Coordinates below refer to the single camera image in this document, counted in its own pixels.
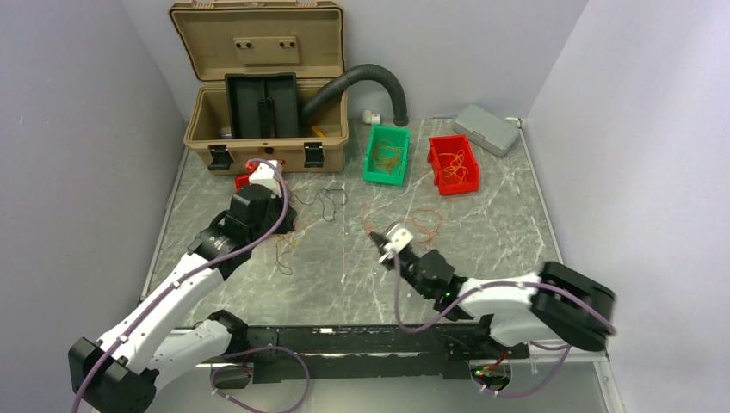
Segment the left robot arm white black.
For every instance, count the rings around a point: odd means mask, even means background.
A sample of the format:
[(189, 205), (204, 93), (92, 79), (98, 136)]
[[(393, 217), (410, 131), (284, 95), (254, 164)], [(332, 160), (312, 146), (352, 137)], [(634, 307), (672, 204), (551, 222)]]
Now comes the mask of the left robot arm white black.
[(248, 183), (198, 232), (164, 281), (115, 327), (69, 349), (71, 411), (144, 412), (158, 391), (203, 361), (240, 359), (251, 346), (248, 324), (229, 311), (173, 336), (183, 315), (227, 281), (262, 241), (293, 229), (287, 186)]

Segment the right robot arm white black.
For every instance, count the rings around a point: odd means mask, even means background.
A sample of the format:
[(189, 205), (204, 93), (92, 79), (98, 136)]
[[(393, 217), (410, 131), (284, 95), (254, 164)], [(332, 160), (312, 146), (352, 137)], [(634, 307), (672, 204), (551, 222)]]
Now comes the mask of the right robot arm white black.
[(413, 235), (394, 225), (386, 232), (371, 231), (379, 262), (395, 271), (396, 284), (407, 282), (423, 299), (430, 300), (437, 316), (415, 334), (442, 319), (489, 322), (474, 334), (474, 345), (485, 357), (494, 357), (517, 344), (560, 339), (588, 352), (606, 349), (616, 294), (605, 285), (560, 262), (544, 262), (528, 274), (481, 280), (459, 276), (438, 250), (418, 255), (411, 246)]

